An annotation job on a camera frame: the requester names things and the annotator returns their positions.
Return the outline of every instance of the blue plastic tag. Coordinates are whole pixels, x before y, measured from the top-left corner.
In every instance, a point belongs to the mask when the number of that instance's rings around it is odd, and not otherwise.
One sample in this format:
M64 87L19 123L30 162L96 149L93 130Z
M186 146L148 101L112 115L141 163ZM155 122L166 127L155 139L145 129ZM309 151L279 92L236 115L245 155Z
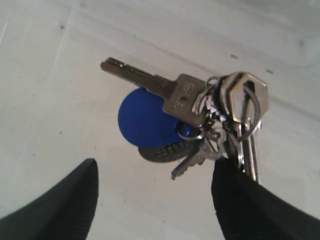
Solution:
M118 124L124 138L140 148L153 148L182 141L177 134L179 120L164 113L164 100L144 88L132 91L123 100ZM192 127L187 125L183 134Z

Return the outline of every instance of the dark key fob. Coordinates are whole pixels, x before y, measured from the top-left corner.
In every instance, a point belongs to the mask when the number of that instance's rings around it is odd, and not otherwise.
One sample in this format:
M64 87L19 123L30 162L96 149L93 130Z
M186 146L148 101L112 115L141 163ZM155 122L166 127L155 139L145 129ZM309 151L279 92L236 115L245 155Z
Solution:
M138 151L141 157L149 162L170 163L189 155L195 147L195 142L195 140L183 140L164 146L138 147Z

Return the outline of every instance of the bunch of keys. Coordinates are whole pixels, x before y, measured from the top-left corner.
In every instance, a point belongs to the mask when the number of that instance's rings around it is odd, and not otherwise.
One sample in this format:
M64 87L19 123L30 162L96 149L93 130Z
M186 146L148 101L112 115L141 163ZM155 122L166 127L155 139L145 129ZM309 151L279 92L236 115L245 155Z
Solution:
M140 87L122 102L118 123L141 156L152 162L185 157L172 171L173 180L205 159L228 158L259 182L254 133L269 109L261 79L235 72L207 81L181 74L171 81L114 58L101 68ZM180 143L184 147L174 148Z

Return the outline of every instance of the blue key fob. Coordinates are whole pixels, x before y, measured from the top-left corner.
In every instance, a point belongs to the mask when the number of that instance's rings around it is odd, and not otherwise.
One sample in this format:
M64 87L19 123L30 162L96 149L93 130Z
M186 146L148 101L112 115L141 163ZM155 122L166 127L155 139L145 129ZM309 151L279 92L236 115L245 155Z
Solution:
M177 134L179 120L163 112L164 100L144 88L132 91L121 103L118 125L124 138L139 148L153 148L177 143L183 139ZM188 136L192 126L185 125Z

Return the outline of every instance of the white wall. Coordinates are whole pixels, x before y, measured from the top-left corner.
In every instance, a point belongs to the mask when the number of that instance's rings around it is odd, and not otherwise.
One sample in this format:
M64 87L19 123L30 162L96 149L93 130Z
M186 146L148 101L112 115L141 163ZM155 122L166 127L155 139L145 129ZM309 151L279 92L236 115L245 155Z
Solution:
M121 136L118 107L135 87L100 70L112 56L171 79L237 70L264 79L261 183L320 218L319 4L289 6L0 0L0 217L93 157L100 197L88 239L223 239L210 192L214 163L171 181L176 163L148 163Z

